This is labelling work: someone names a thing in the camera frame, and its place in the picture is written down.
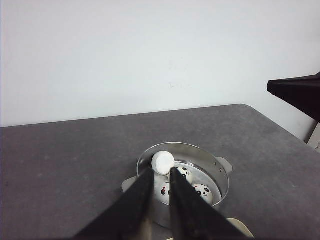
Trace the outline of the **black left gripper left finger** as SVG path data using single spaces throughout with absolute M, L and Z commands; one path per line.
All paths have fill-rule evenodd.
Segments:
M 89 223 L 75 240 L 151 240 L 154 172 L 145 170 L 106 211 Z

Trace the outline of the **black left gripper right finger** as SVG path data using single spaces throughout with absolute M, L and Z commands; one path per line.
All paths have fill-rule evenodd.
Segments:
M 247 237 L 205 202 L 182 174 L 170 170 L 170 222 L 175 240 L 246 240 Z

